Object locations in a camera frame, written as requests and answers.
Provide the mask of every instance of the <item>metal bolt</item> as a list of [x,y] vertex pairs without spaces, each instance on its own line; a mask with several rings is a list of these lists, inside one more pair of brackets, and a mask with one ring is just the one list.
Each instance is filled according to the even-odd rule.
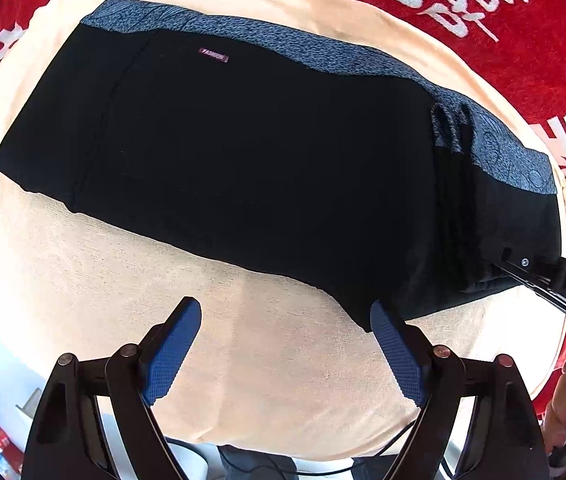
[[74,356],[72,354],[63,354],[58,358],[58,364],[61,366],[67,366],[69,363],[72,362]]
[[441,359],[447,359],[452,355],[452,351],[445,345],[436,345],[434,347],[434,355]]
[[514,366],[514,359],[507,354],[501,354],[498,356],[498,364],[505,368],[511,368]]
[[138,346],[135,345],[134,343],[130,343],[130,344],[124,345],[121,348],[121,355],[123,357],[131,357],[133,355],[136,355],[137,350],[138,350]]

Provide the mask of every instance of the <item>embossed pattern on fabric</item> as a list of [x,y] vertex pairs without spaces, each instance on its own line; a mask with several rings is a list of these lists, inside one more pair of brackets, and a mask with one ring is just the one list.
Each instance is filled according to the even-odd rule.
[[213,16],[139,0],[106,0],[81,23],[121,33],[166,29],[210,34],[267,48],[322,72],[410,79],[438,102],[432,110],[436,146],[462,152],[459,128],[469,124],[474,131],[471,156],[476,166],[519,189],[540,194],[557,192],[552,167],[544,153],[525,148],[502,121],[470,98],[435,85],[405,63],[372,47],[259,20]]

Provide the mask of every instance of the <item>cream cloth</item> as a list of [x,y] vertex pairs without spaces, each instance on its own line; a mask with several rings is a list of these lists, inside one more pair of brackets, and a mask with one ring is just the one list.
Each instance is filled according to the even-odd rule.
[[[103,1],[51,0],[36,11],[0,64],[0,142],[68,35]],[[352,0],[148,1],[374,46],[473,98],[525,146],[548,154],[456,54],[375,7]],[[566,256],[566,180],[552,163]],[[408,185],[407,175],[397,175],[396,186]],[[0,174],[0,338],[29,367],[47,377],[63,352],[110,355],[163,322],[183,296],[200,301],[203,322],[170,393],[154,407],[165,434],[335,460],[374,452],[416,415],[374,337],[322,291],[71,214]],[[566,319],[516,288],[415,323],[460,356],[511,354],[535,395],[556,362]]]

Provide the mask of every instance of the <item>blue gripper pad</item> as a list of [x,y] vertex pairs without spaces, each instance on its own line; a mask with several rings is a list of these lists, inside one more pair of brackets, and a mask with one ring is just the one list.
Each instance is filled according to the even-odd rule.
[[201,306],[191,300],[167,339],[156,352],[147,370],[143,399],[153,406],[156,399],[167,395],[194,338],[201,328]]
[[426,396],[423,374],[380,301],[372,304],[369,318],[372,332],[399,383],[403,396],[413,400],[417,406],[422,406]]

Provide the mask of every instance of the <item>wire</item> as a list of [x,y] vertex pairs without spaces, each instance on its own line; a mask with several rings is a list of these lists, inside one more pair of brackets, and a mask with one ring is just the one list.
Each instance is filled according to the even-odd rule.
[[449,464],[447,463],[447,460],[445,460],[445,457],[443,457],[443,459],[441,460],[441,466],[443,467],[443,471],[445,471],[445,474],[447,475],[449,480],[454,480],[454,475],[452,474],[452,470],[449,468]]
[[387,451],[394,443],[396,443],[397,440],[400,439],[400,437],[402,437],[405,433],[407,433],[407,431],[412,428],[412,426],[414,426],[414,424],[416,423],[416,420],[412,420],[407,426],[405,426],[402,430],[399,431],[398,434],[396,434],[396,436],[393,437],[393,439],[391,439],[387,444],[385,444],[385,446],[383,446],[383,449],[381,449],[378,453],[376,453],[373,456],[370,456],[368,458],[365,458],[364,460],[361,460],[361,462],[358,462],[354,465],[351,465],[350,467],[346,467],[344,469],[338,469],[336,471],[325,471],[322,473],[304,473],[301,471],[288,471],[285,469],[281,469],[276,462],[274,462],[274,460],[272,460],[271,457],[269,457],[269,455],[266,454],[266,456],[268,457],[269,461],[272,462],[274,464],[274,466],[271,465],[259,465],[256,466],[255,468],[252,469],[243,469],[238,467],[237,465],[234,465],[232,462],[230,462],[225,453],[223,452],[223,450],[219,447],[218,448],[218,453],[223,457],[223,459],[234,469],[240,471],[241,473],[253,473],[254,471],[256,471],[257,469],[270,469],[270,470],[275,470],[277,471],[282,478],[284,478],[284,480],[287,480],[287,478],[285,477],[285,474],[289,474],[289,475],[298,475],[298,476],[329,476],[329,475],[336,475],[339,473],[345,473],[347,471],[351,471],[354,468],[360,467],[362,465],[365,465],[367,462],[369,462],[370,460],[373,460],[375,458],[380,457],[385,451]]

